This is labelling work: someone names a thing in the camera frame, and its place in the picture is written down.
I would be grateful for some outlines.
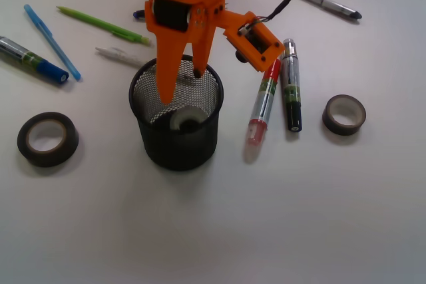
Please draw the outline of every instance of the green mechanical pencil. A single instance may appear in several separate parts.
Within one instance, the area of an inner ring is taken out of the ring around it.
[[[90,23],[91,25],[97,26],[99,28],[110,31],[114,36],[124,38],[128,41],[132,41],[134,43],[142,43],[143,45],[150,46],[151,40],[138,35],[137,33],[133,33],[132,31],[126,30],[124,28],[113,25],[112,23],[107,23],[106,21],[94,18],[92,16],[86,15],[85,13],[81,13],[80,11],[69,9],[66,7],[57,7],[62,13],[84,21],[86,23]]]

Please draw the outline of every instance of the tape roll in cup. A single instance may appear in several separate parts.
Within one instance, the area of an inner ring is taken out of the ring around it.
[[[351,123],[341,121],[338,116],[350,119]],[[351,136],[359,131],[367,119],[367,113],[360,101],[352,96],[341,94],[329,100],[322,120],[331,132],[340,136]]]
[[[178,109],[170,119],[170,129],[191,131],[199,124],[206,121],[208,115],[196,106],[184,106]]]
[[[79,145],[79,134],[64,114],[46,112],[32,117],[19,131],[18,149],[34,166],[44,168],[67,161]]]

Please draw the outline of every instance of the red marker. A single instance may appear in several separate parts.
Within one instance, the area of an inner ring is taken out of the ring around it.
[[[258,98],[253,108],[252,118],[248,124],[246,149],[244,156],[247,162],[253,162],[262,149],[262,144],[268,130],[269,117],[274,103],[274,95],[280,77],[281,61],[275,60],[265,72],[260,85]]]

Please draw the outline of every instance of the blue ballpoint pen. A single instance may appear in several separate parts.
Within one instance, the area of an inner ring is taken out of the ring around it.
[[[49,30],[49,28],[47,28],[46,24],[39,18],[39,16],[37,16],[37,14],[34,12],[34,10],[31,8],[30,5],[25,5],[24,9],[27,12],[28,16],[31,18],[36,28],[40,30],[40,32],[46,38],[47,42],[50,44],[50,46],[52,46],[53,50],[56,52],[59,58],[61,58],[65,66],[67,66],[69,72],[71,72],[75,80],[79,81],[81,79],[81,74],[77,71],[73,63],[68,59],[66,54],[62,51],[58,43],[54,40],[53,35],[51,31]]]

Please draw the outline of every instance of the black mesh cup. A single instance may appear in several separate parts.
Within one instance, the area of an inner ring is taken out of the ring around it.
[[[138,119],[146,153],[159,166],[174,171],[191,170],[210,159],[218,141],[219,111],[224,89],[219,76],[207,66],[202,78],[195,78],[192,57],[180,63],[174,98],[163,104],[156,86],[156,59],[146,63],[130,86],[130,107]],[[182,114],[196,111],[204,118],[185,120]],[[179,129],[173,128],[180,116]]]

